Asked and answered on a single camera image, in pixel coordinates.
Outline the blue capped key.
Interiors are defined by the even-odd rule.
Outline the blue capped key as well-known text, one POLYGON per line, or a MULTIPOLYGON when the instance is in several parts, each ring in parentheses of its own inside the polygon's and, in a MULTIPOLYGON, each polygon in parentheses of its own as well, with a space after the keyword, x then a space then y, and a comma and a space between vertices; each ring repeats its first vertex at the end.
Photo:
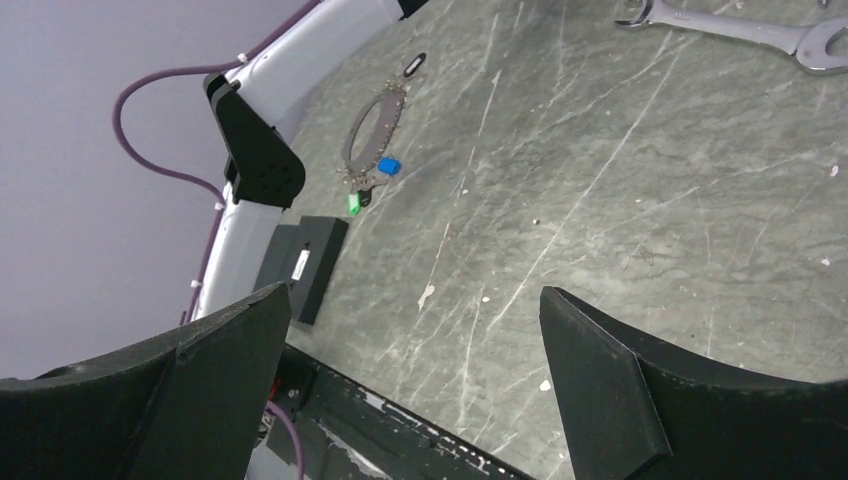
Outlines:
POLYGON ((377 169, 388 176, 395 176, 402 170, 402 163, 394 157, 382 157, 377 164, 377 169))

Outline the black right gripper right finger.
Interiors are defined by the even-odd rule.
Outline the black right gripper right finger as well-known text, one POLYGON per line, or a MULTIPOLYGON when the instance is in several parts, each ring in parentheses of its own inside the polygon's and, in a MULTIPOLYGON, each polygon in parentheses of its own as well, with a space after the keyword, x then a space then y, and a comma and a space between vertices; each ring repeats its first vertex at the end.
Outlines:
POLYGON ((564 289, 540 327, 579 479, 843 479, 847 384, 730 366, 564 289))

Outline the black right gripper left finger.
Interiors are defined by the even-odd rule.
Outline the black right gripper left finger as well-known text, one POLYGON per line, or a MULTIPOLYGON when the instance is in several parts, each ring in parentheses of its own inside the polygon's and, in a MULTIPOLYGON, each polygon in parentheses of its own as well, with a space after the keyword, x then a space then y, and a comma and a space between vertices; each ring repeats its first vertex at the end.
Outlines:
POLYGON ((136 344, 1 383, 5 479, 240 479, 291 319, 277 283, 136 344))

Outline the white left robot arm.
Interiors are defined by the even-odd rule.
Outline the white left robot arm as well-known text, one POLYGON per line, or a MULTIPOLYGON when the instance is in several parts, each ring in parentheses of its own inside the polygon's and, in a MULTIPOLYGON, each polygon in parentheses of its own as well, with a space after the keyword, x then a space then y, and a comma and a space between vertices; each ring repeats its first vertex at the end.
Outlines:
POLYGON ((204 80, 228 152, 223 197, 194 281, 188 322, 249 295, 266 253, 305 183, 290 143, 314 88, 421 1, 307 1, 232 66, 204 80))

